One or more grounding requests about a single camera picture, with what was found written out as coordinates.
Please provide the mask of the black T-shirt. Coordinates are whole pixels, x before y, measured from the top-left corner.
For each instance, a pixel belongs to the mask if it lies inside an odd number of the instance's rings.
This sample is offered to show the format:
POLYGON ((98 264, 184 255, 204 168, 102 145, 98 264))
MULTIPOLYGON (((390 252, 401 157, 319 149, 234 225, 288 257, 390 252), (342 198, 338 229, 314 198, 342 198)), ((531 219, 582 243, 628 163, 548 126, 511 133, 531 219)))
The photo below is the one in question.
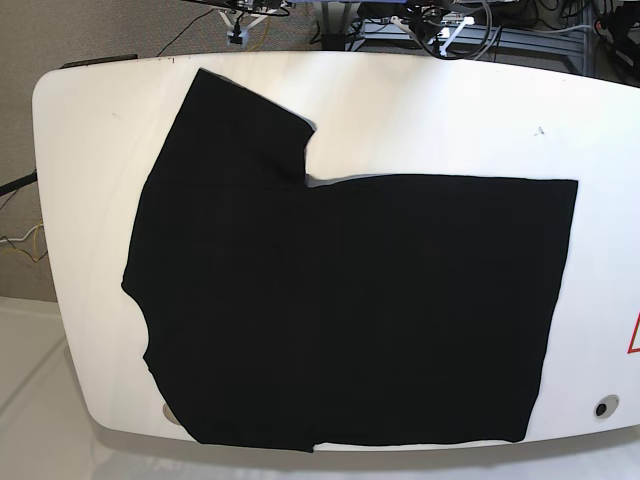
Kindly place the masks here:
POLYGON ((169 409, 205 444, 523 440, 577 182, 309 186, 313 132, 196 73, 142 189, 122 280, 169 409))

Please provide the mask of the round table grommet left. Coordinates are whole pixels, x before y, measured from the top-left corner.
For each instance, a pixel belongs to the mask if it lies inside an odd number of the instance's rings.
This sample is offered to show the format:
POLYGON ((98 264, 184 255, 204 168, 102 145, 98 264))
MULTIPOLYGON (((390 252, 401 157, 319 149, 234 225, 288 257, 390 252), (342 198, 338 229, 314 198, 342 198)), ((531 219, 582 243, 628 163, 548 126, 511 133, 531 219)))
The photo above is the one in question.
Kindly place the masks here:
POLYGON ((174 413, 171 411, 169 405, 167 403, 163 404, 162 407, 162 412, 163 415, 165 416, 165 418, 172 424, 174 425, 178 425, 180 426, 181 423, 179 422, 179 420, 175 417, 174 413))

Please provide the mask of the round table grommet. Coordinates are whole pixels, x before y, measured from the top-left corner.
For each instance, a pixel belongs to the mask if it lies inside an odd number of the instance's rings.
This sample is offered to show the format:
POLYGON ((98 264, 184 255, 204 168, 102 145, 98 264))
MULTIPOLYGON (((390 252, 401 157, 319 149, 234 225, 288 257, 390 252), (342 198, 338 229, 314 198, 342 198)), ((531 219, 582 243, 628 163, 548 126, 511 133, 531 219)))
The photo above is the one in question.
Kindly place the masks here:
POLYGON ((602 398, 594 409, 594 416, 598 419, 607 419, 612 416, 620 404, 617 395, 608 395, 602 398))
POLYGON ((162 407, 162 412, 163 415, 165 416, 165 418, 172 424, 174 425, 178 425, 180 426, 181 423, 179 422, 179 420, 175 417, 174 413, 171 411, 169 405, 167 403, 163 404, 162 407))

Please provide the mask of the red triangle warning sticker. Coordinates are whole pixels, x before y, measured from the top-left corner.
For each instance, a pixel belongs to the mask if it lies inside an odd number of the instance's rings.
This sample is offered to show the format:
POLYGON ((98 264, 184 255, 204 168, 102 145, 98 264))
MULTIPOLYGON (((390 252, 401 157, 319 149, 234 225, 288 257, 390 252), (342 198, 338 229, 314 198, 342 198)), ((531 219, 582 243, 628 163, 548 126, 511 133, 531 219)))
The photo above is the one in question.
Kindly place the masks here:
POLYGON ((640 315, 637 317, 636 323, 634 325, 632 337, 629 343, 629 347, 627 350, 628 354, 638 353, 640 351, 639 346, 639 326, 640 326, 640 315))

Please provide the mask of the round table grommet right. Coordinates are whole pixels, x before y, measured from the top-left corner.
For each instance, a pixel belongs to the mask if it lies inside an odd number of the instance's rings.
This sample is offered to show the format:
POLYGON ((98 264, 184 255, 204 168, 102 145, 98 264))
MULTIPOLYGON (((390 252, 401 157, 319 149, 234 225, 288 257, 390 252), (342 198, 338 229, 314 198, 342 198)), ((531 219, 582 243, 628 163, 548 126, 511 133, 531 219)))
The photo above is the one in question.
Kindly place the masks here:
POLYGON ((598 419, 607 419, 612 416, 620 404, 617 395, 608 395, 602 398, 594 409, 594 416, 598 419))

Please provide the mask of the aluminium frame rail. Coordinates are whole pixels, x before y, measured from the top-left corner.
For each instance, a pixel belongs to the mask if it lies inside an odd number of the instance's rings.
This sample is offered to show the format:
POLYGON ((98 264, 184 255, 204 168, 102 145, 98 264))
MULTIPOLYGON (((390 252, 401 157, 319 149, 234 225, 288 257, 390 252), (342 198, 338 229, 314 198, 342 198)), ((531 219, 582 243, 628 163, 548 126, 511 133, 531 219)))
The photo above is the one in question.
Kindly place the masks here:
MULTIPOLYGON (((485 29, 483 26, 467 26, 454 38, 457 46, 476 46, 483 38, 485 29)), ((379 42, 411 42, 412 38, 401 28, 393 23, 385 26, 366 21, 362 35, 366 41, 379 42)), ((501 48, 549 53, 562 56, 580 56, 587 50, 587 40, 583 32, 572 32, 568 36, 556 33, 538 33, 526 30, 505 28, 500 37, 501 48)))

